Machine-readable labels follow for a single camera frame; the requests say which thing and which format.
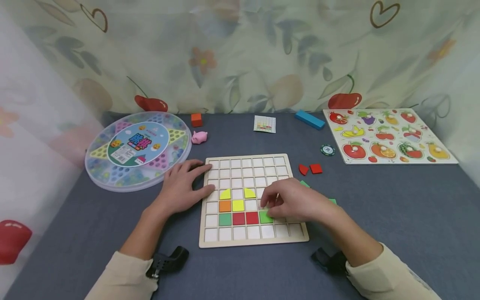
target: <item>blue wooden block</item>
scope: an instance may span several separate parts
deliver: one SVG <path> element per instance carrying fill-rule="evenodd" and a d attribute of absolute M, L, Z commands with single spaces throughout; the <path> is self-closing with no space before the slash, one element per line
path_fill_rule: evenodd
<path fill-rule="evenodd" d="M 311 114 L 304 112 L 303 110 L 299 110 L 295 114 L 295 118 L 309 124 L 310 126 L 318 130 L 322 129 L 325 125 L 325 122 L 323 122 L 319 118 L 312 116 Z"/>

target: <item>pink pig toy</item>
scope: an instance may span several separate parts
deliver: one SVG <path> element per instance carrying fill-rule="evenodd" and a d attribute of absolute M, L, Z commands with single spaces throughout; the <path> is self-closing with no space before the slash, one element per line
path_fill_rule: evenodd
<path fill-rule="evenodd" d="M 194 144 L 201 144 L 207 140 L 208 132 L 200 131 L 200 132 L 193 132 L 192 135 L 192 143 Z"/>

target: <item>black clip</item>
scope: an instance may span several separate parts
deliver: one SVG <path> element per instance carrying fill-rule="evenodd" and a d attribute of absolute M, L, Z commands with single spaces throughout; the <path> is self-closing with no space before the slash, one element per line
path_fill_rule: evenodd
<path fill-rule="evenodd" d="M 152 266 L 148 269 L 147 277 L 157 279 L 160 272 L 179 271 L 187 261 L 188 256 L 188 250 L 181 246 L 178 246 L 170 256 L 161 253 L 155 254 Z"/>
<path fill-rule="evenodd" d="M 347 258 L 341 251 L 330 257 L 323 248 L 318 248 L 317 251 L 311 255 L 311 258 L 329 274 L 347 275 L 347 267 L 345 266 Z"/>

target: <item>heart pattern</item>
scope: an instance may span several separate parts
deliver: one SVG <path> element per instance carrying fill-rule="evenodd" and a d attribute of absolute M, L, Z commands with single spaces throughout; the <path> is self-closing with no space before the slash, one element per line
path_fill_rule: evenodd
<path fill-rule="evenodd" d="M 380 6 L 380 11 L 378 13 L 378 15 L 382 15 L 384 14 L 385 12 L 391 10 L 391 9 L 395 9 L 395 12 L 393 13 L 393 15 L 386 21 L 384 22 L 383 24 L 377 24 L 375 22 L 375 20 L 373 19 L 373 11 L 375 10 L 376 6 L 379 5 Z M 385 25 L 387 25 L 388 23 L 390 23 L 395 17 L 396 15 L 400 12 L 400 4 L 399 3 L 395 3 L 395 4 L 392 4 L 390 5 L 389 7 L 387 8 L 384 8 L 384 3 L 381 2 L 381 1 L 377 1 L 373 4 L 372 8 L 370 9 L 370 23 L 372 24 L 373 27 L 375 27 L 376 29 L 378 28 L 382 28 L 384 27 Z"/>
<path fill-rule="evenodd" d="M 95 8 L 94 10 L 92 10 L 92 12 L 89 12 L 88 9 L 86 7 L 84 7 L 83 4 L 80 4 L 80 8 L 82 8 L 82 11 L 84 12 L 84 14 L 87 16 L 87 18 L 90 21 L 92 21 L 93 24 L 95 24 L 95 26 L 100 28 L 101 31 L 107 32 L 107 30 L 108 30 L 107 15 L 101 9 Z M 96 15 L 97 12 L 99 12 L 103 16 L 103 20 L 104 20 L 104 26 L 103 27 L 99 26 L 95 21 L 95 15 Z"/>

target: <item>beige sleeve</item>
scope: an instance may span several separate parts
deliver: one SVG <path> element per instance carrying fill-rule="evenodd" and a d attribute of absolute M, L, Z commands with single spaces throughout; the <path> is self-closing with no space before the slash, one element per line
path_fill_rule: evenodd
<path fill-rule="evenodd" d="M 115 252 L 85 300 L 150 300 L 157 288 L 145 276 L 152 261 Z"/>
<path fill-rule="evenodd" d="M 369 300 L 441 300 L 398 256 L 383 247 L 382 254 L 367 264 L 354 268 L 347 262 L 348 279 L 362 296 Z"/>

